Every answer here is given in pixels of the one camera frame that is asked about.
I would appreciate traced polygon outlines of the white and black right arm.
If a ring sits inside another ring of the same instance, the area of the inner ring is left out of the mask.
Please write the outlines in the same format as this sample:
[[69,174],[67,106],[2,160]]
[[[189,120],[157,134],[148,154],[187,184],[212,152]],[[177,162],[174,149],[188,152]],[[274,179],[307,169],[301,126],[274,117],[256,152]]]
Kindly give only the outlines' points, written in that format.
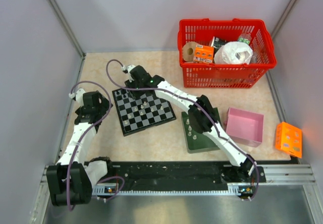
[[140,65],[122,66],[122,71],[129,77],[125,82],[129,90],[154,93],[156,97],[165,99],[185,111],[193,130],[208,137],[226,154],[239,180],[246,182],[256,173],[255,179],[259,181],[256,161],[225,132],[205,95],[197,97],[185,93],[159,75],[152,77]]

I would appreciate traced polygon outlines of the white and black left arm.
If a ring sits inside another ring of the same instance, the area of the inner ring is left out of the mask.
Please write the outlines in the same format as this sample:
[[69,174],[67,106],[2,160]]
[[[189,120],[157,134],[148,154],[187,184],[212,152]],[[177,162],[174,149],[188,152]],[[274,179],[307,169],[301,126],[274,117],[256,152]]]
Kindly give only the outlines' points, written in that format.
[[85,92],[79,89],[70,96],[80,104],[75,111],[72,137],[58,162],[50,165],[46,178],[50,199],[54,206],[87,204],[93,187],[101,179],[109,182],[114,177],[114,169],[108,166],[108,157],[97,157],[85,162],[89,146],[98,132],[101,120],[109,109],[110,102],[99,91]]

